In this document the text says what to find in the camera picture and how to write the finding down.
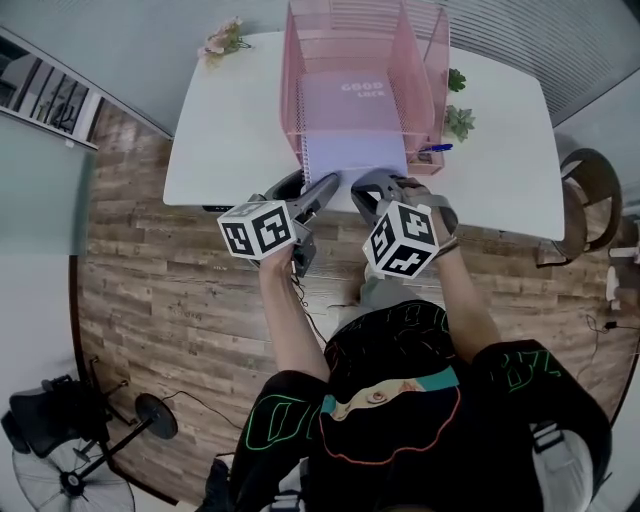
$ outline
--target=person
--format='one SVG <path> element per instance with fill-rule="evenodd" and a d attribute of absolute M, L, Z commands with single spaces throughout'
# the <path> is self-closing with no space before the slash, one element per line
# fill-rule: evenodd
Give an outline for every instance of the person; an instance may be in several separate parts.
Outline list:
<path fill-rule="evenodd" d="M 230 509 L 586 509 L 609 459 L 607 417 L 540 343 L 501 340 L 458 247 L 434 263 L 446 311 L 368 272 L 324 352 L 291 251 L 260 266 L 278 373 L 238 442 Z"/>

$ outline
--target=black cable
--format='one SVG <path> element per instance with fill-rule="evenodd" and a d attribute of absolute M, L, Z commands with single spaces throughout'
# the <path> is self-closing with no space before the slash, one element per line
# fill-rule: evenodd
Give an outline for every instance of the black cable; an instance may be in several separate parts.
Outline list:
<path fill-rule="evenodd" d="M 231 421 L 229 418 L 227 418 L 224 414 L 222 414 L 220 411 L 214 409 L 213 407 L 207 405 L 206 403 L 204 403 L 202 400 L 200 400 L 198 397 L 193 396 L 191 393 L 187 393 L 186 391 L 176 391 L 173 395 L 169 395 L 169 396 L 165 396 L 162 400 L 160 400 L 161 402 L 164 402 L 165 400 L 169 400 L 170 398 L 173 398 L 176 395 L 179 394 L 183 394 L 183 395 L 187 395 L 188 397 L 192 398 L 193 400 L 195 400 L 196 402 L 198 402 L 200 405 L 202 405 L 203 407 L 209 409 L 211 412 L 215 412 L 216 414 L 218 414 L 219 416 L 222 416 L 227 423 L 229 423 L 229 425 L 231 425 L 232 427 L 237 428 L 238 430 L 242 430 L 242 427 L 239 427 L 238 425 L 236 425 L 233 421 Z"/>
<path fill-rule="evenodd" d="M 302 311 L 304 311 L 304 314 L 307 315 L 307 318 L 309 319 L 309 322 L 311 323 L 311 327 L 313 328 L 315 333 L 324 342 L 324 344 L 326 346 L 327 345 L 327 340 L 324 339 L 324 336 L 322 335 L 322 333 L 320 332 L 320 330 L 316 326 L 316 323 L 313 321 L 313 318 L 311 317 L 311 315 L 307 311 L 307 308 L 309 307 L 309 303 L 305 302 L 305 300 L 304 300 L 304 289 L 303 289 L 304 285 L 300 282 L 300 278 L 298 278 L 298 276 L 295 275 L 295 274 L 291 275 L 291 282 L 294 284 L 294 286 L 298 287 L 298 290 L 300 290 L 300 294 L 298 294 L 298 292 L 296 292 L 296 295 L 298 295 L 298 300 L 300 301 L 300 305 L 302 306 Z"/>
<path fill-rule="evenodd" d="M 607 322 L 602 329 L 598 329 L 598 323 L 594 317 L 592 317 L 591 315 L 587 315 L 586 320 L 587 320 L 587 327 L 589 327 L 589 329 L 591 329 L 593 332 L 596 333 L 596 339 L 594 341 L 593 353 L 591 354 L 591 358 L 589 359 L 589 362 L 578 372 L 578 375 L 576 375 L 576 381 L 578 382 L 580 382 L 580 375 L 582 375 L 582 372 L 585 371 L 587 368 L 589 368 L 593 364 L 596 354 L 600 349 L 600 338 L 599 338 L 600 334 L 607 334 L 608 332 L 611 331 L 611 329 L 632 329 L 634 331 L 640 331 L 640 327 L 626 327 L 626 326 L 618 325 L 616 322 Z M 636 349 L 634 353 L 638 351 L 639 347 L 640 347 L 640 338 L 638 339 L 638 343 L 636 343 Z"/>
<path fill-rule="evenodd" d="M 91 462 L 91 459 L 95 459 L 96 457 L 102 457 L 101 453 L 98 453 L 96 455 L 88 455 L 89 460 L 86 461 L 82 466 L 78 467 L 78 468 L 73 468 L 73 471 L 80 471 L 83 467 L 85 467 L 87 464 L 89 464 L 89 462 Z"/>

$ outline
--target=hand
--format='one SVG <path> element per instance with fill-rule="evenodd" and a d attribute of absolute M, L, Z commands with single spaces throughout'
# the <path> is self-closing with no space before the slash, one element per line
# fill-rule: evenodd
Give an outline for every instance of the hand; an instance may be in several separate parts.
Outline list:
<path fill-rule="evenodd" d="M 418 206 L 421 201 L 421 197 L 425 197 L 431 194 L 431 191 L 421 184 L 415 178 L 409 178 L 402 182 L 404 186 L 404 195 L 407 197 L 408 203 L 412 206 Z M 436 231 L 436 238 L 440 244 L 444 244 L 449 238 L 451 233 L 446 228 L 440 208 L 431 208 L 431 220 L 433 221 L 433 228 Z"/>
<path fill-rule="evenodd" d="M 272 255 L 267 256 L 260 262 L 260 275 L 282 274 L 291 275 L 291 256 L 295 244 L 289 244 L 278 249 Z"/>

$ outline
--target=pink flower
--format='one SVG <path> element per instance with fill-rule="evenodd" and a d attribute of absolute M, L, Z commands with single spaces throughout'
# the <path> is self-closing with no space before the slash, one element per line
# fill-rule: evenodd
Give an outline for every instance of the pink flower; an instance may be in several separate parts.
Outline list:
<path fill-rule="evenodd" d="M 215 35 L 207 40 L 207 51 L 223 54 L 227 44 L 229 44 L 227 37 Z"/>
<path fill-rule="evenodd" d="M 242 20 L 236 16 L 235 18 L 231 18 L 230 20 L 225 21 L 220 27 L 220 29 L 218 29 L 218 33 L 234 30 L 238 28 L 240 25 L 242 25 Z"/>

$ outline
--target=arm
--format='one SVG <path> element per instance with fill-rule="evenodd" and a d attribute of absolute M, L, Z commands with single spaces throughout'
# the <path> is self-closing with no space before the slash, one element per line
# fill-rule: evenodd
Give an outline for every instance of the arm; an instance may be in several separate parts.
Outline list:
<path fill-rule="evenodd" d="M 462 359 L 471 363 L 483 348 L 500 341 L 500 333 L 471 281 L 460 248 L 438 258 L 436 265 L 453 346 Z"/>
<path fill-rule="evenodd" d="M 291 282 L 291 251 L 285 247 L 260 264 L 260 292 L 278 371 L 296 370 L 323 382 L 329 366 Z"/>

